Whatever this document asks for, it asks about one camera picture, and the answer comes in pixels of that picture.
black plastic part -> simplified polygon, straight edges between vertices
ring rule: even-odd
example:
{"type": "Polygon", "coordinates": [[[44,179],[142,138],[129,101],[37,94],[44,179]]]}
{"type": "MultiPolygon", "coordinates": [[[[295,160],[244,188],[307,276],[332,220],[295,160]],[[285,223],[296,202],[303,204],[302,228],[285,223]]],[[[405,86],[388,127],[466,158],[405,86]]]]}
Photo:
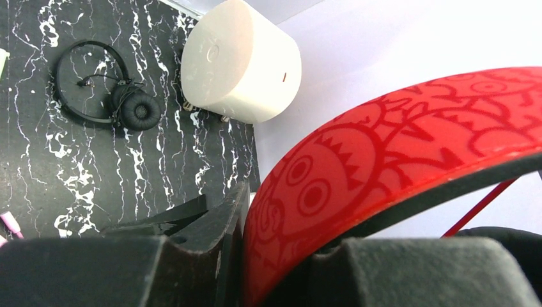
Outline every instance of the black plastic part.
{"type": "Polygon", "coordinates": [[[104,238],[11,241],[0,249],[0,306],[234,307],[248,188],[240,182],[209,211],[200,196],[104,238]],[[170,238],[134,235],[194,215],[170,238]]]}
{"type": "Polygon", "coordinates": [[[197,198],[139,221],[112,225],[100,231],[102,235],[171,235],[207,213],[206,196],[197,198]]]}
{"type": "Polygon", "coordinates": [[[515,259],[490,239],[346,239],[314,255],[312,307],[540,307],[515,259]]]}
{"type": "Polygon", "coordinates": [[[487,237],[501,243],[525,273],[536,295],[542,299],[542,235],[504,227],[476,227],[459,231],[456,237],[487,237]]]}

red headphone headband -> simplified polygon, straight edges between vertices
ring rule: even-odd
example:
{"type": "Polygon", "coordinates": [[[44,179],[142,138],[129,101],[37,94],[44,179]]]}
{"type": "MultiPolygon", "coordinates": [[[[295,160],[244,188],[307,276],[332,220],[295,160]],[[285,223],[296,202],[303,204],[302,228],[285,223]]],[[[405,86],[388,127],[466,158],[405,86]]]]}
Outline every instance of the red headphone headband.
{"type": "Polygon", "coordinates": [[[245,306],[369,218],[432,191],[445,197],[427,198],[425,209],[535,170],[541,152],[540,67],[436,79],[343,113],[292,148],[258,190],[244,233],[245,306]],[[500,177],[484,172],[526,158],[500,177]]]}

table surface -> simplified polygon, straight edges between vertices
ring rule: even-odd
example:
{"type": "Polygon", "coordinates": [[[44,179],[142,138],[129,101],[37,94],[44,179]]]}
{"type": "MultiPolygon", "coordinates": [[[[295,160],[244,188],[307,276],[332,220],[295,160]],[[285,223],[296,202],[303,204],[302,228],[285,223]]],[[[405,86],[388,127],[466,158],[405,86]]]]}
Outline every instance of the table surface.
{"type": "MultiPolygon", "coordinates": [[[[202,193],[218,205],[238,180],[259,187],[252,126],[180,107],[179,51],[194,27],[190,17],[158,0],[7,0],[0,20],[0,48],[11,53],[0,79],[0,210],[13,212],[27,238],[98,235],[202,193]],[[83,39],[123,56],[164,110],[157,127],[82,125],[59,109],[53,65],[83,39]]],[[[115,74],[114,63],[84,47],[60,78],[74,106],[97,114],[114,83],[75,85],[93,73],[115,74]]]]}

white backdrop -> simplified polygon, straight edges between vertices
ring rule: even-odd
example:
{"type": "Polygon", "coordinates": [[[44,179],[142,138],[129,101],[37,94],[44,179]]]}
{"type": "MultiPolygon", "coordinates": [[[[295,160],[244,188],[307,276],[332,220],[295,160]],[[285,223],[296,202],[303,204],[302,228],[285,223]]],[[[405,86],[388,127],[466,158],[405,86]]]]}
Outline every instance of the white backdrop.
{"type": "MultiPolygon", "coordinates": [[[[178,3],[186,8],[190,8],[201,14],[209,12],[212,8],[222,3],[224,0],[168,0],[178,3]]],[[[322,0],[245,0],[258,12],[278,24],[286,19],[296,15],[322,2],[322,0]]]]}
{"type": "MultiPolygon", "coordinates": [[[[304,136],[372,98],[446,75],[542,66],[541,17],[540,0],[324,0],[280,23],[300,47],[303,78],[291,106],[254,128],[262,179],[304,136]]],[[[467,227],[542,233],[541,188],[538,174],[522,177],[467,227]]],[[[440,236],[487,192],[449,201],[376,236],[440,236]]]]}

headphones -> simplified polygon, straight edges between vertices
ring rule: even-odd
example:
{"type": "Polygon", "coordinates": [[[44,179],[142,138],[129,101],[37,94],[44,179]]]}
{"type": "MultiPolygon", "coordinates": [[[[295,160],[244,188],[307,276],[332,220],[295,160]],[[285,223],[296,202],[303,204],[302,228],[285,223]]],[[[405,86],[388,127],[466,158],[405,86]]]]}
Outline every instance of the headphones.
{"type": "Polygon", "coordinates": [[[113,49],[113,47],[102,42],[95,40],[83,40],[69,46],[69,48],[62,53],[56,64],[54,86],[56,88],[56,94],[60,101],[61,107],[70,114],[77,118],[81,118],[86,122],[113,124],[117,127],[124,126],[129,130],[144,131],[156,126],[160,121],[162,110],[156,100],[141,89],[144,86],[143,83],[133,82],[128,74],[126,63],[124,60],[122,60],[120,54],[113,49]],[[88,75],[77,82],[77,85],[83,87],[93,86],[91,81],[92,77],[107,77],[118,81],[115,88],[111,91],[109,101],[106,102],[106,107],[111,114],[107,118],[90,116],[74,109],[73,107],[70,107],[66,97],[62,94],[59,78],[61,64],[74,49],[85,45],[95,45],[103,48],[116,60],[121,70],[121,79],[103,74],[93,74],[88,75]]]}

